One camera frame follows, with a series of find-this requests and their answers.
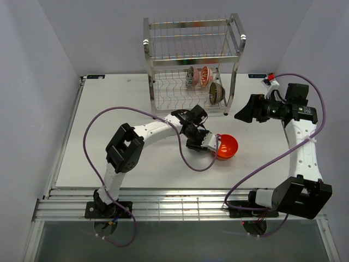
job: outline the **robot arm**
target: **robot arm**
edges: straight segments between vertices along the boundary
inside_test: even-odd
[[[291,149],[309,139],[316,130],[317,113],[315,108],[307,106],[308,90],[307,85],[289,84],[283,101],[270,96],[270,90],[268,96],[252,94],[235,118],[247,123],[253,118],[258,122],[280,119]],[[318,169],[315,141],[309,139],[290,154],[288,179],[275,189],[255,188],[249,194],[249,205],[313,219],[331,195],[332,187],[322,182]]]
[[[215,151],[216,135],[204,129],[203,122],[206,119],[207,113],[198,105],[191,111],[177,110],[165,117],[166,122],[171,122],[188,138],[188,148],[196,151]],[[177,135],[176,131],[169,124],[160,121],[136,127],[127,123],[120,126],[106,148],[107,169],[104,181],[106,189],[114,199],[118,199],[123,179],[126,173],[137,165],[142,150],[152,143],[174,135]],[[100,210],[106,210],[107,205],[111,203],[103,187],[95,191],[94,201]]]

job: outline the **wall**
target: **wall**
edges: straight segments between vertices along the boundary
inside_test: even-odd
[[[277,73],[295,72],[309,77],[323,95],[327,120],[316,138],[316,149],[324,182],[333,186],[326,213],[341,261],[349,261],[348,42],[349,3],[314,1],[277,69]],[[279,81],[285,91],[288,82],[298,79]],[[309,98],[311,106],[321,108],[314,91]]]
[[[276,69],[311,0],[39,0],[77,73],[145,73],[143,18],[150,22],[238,13],[247,35],[240,73]],[[231,73],[232,66],[223,73]]]
[[[79,87],[37,0],[0,1],[0,260],[20,261]]]

